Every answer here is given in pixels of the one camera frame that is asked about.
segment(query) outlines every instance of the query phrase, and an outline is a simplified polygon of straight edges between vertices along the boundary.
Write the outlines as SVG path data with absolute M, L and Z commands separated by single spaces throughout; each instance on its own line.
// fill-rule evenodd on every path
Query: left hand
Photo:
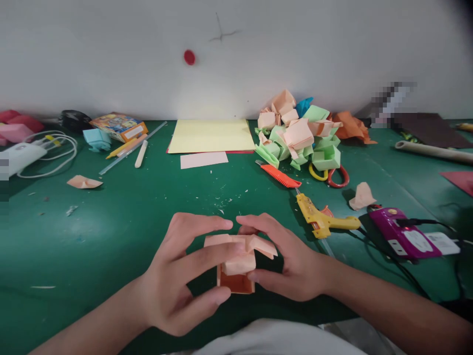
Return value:
M 174 336 L 185 335 L 230 297 L 228 287 L 214 287 L 194 298 L 186 284 L 214 266 L 244 254 L 244 244 L 210 246 L 190 255 L 186 255 L 186 249 L 197 236 L 232 227 L 232 221 L 218 216 L 173 216 L 151 265 L 137 279 L 142 317 L 147 326 Z

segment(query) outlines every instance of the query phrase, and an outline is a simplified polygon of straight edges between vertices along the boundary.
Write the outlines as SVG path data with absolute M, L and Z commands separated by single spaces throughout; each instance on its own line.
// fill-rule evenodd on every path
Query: right hand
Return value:
M 250 280 L 268 291 L 301 302 L 326 293 L 332 286 L 329 274 L 334 270 L 336 260 L 313 251 L 267 213 L 236 218 L 241 224 L 238 234 L 263 232 L 276 244 L 284 257 L 282 274 L 256 269 L 248 273 Z

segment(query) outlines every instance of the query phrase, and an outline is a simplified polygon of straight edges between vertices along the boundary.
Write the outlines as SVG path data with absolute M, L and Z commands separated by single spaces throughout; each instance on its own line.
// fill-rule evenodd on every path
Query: hand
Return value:
M 268 291 L 279 293 L 294 301 L 308 301 L 325 293 L 336 260 L 309 248 L 289 229 L 284 228 L 267 213 L 260 216 L 237 216 L 241 224 L 238 234 L 266 234 L 284 257 L 282 274 L 256 269 L 248 278 Z
M 195 237 L 229 230 L 233 222 L 218 216 L 176 213 L 148 270 L 138 281 L 143 318 L 174 336 L 182 336 L 213 315 L 230 297 L 228 287 L 214 287 L 194 298 L 186 284 L 214 266 L 245 253 L 244 244 L 225 243 L 186 255 Z

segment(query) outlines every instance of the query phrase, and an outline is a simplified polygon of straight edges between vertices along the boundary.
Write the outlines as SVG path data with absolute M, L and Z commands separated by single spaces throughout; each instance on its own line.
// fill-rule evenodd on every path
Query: scissor handle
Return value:
M 329 184 L 329 186 L 334 187 L 334 188 L 342 188 L 342 187 L 347 186 L 348 183 L 350 182 L 350 176 L 348 175 L 345 168 L 342 165 L 340 165 L 340 172 L 341 172 L 341 174 L 343 176 L 343 180 L 344 180 L 343 183 L 341 183 L 341 184 L 337 184 L 337 183 L 332 181 L 332 176 L 333 176 L 335 170 L 337 170 L 337 169 L 332 169 L 332 170 L 329 171 L 329 178 L 327 179 L 327 183 Z
M 328 170 L 324 170 L 324 177 L 317 175 L 317 173 L 314 171 L 314 165 L 312 163 L 309 165 L 309 173 L 319 181 L 325 181 L 329 177 Z

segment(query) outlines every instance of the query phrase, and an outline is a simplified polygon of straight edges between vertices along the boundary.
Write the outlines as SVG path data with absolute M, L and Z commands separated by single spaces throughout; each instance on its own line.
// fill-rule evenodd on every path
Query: charging cable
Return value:
M 68 141 L 68 142 L 71 143 L 72 149 L 65 152 L 65 153 L 61 153 L 59 155 L 53 156 L 51 158 L 42 158 L 40 160 L 54 160 L 54 159 L 61 158 L 65 155 L 71 154 L 71 153 L 72 153 L 72 156 L 69 159 L 66 159 L 58 167 L 56 167 L 55 169 L 53 169 L 52 171 L 50 171 L 48 173 L 44 173 L 44 174 L 40 174 L 40 175 L 34 175 L 34 176 L 24 176 L 24 175 L 21 175 L 21 173 L 23 172 L 23 170 L 21 170 L 17 173 L 17 176 L 19 176 L 20 178 L 39 178 L 39 177 L 43 178 L 43 177 L 49 176 L 51 174 L 54 174 L 56 171 L 58 171 L 64 165 L 66 165 L 68 162 L 70 162 L 72 159 L 74 159 L 75 156 L 77 155 L 77 141 L 74 138 L 65 135 L 64 132 L 61 132 L 61 131 L 54 130 L 54 131 L 45 131 L 45 132 L 35 133 L 35 134 L 32 134 L 32 135 L 26 137 L 23 140 L 23 142 L 26 142 L 26 141 L 30 140 L 31 138 L 33 138 L 35 136 L 43 135 L 45 133 L 53 133 L 53 134 L 50 134 L 50 136 L 52 136 L 54 139 L 49 140 L 48 138 L 42 138 L 42 139 L 39 139 L 39 140 L 36 140 L 36 141 L 32 142 L 31 144 L 38 145 L 41 148 L 44 148 L 44 149 L 50 151 L 50 150 L 53 150 L 53 149 L 58 147 L 57 145 L 55 145 L 56 141 L 59 142 L 59 143 L 63 143 L 65 141 Z

